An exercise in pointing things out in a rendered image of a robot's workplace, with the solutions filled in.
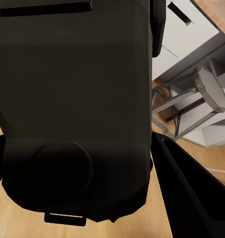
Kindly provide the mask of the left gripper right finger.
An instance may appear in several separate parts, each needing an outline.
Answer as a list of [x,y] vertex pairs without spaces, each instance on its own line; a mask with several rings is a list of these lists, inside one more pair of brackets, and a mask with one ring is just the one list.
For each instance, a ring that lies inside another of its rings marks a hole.
[[167,135],[152,132],[151,157],[173,238],[225,238],[225,185]]

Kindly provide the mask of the digital camera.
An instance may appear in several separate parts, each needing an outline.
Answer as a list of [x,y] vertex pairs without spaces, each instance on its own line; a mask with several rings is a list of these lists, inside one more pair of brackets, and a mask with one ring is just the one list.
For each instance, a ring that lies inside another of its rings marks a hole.
[[2,186],[47,223],[146,204],[166,0],[0,0]]

